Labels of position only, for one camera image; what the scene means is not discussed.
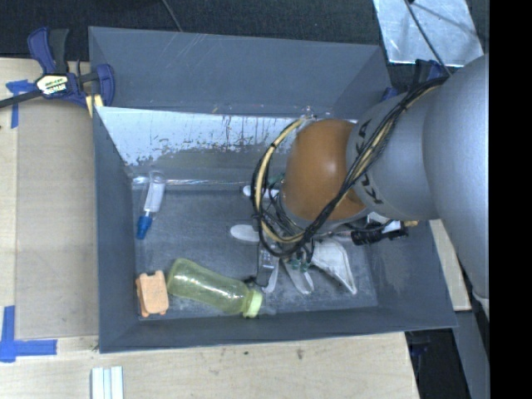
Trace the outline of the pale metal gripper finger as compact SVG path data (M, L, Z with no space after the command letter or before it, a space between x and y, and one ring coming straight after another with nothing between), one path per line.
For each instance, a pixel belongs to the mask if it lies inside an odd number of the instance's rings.
M313 281L305 268L297 260L289 260L284 262L284 267L288 276L293 282L294 287L303 295L309 295L313 292Z
M275 290L277 281L278 281L278 270L279 270L279 262L275 264L273 271L269 276L267 286L263 287L264 293L272 293Z

